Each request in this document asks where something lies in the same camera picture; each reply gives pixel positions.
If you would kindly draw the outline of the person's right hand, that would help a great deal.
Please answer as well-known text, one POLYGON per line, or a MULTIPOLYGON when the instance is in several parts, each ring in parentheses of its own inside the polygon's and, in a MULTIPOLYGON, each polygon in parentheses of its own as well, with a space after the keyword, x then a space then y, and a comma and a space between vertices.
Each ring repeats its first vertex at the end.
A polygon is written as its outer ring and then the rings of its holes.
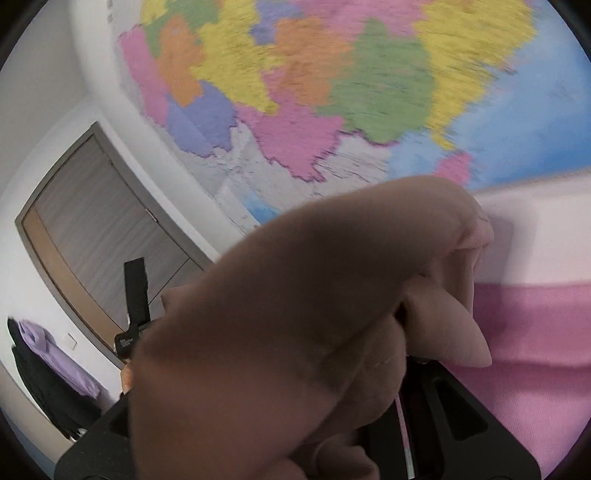
POLYGON ((121 394, 127 394, 133 386, 131 364, 127 363, 120 371, 121 394))

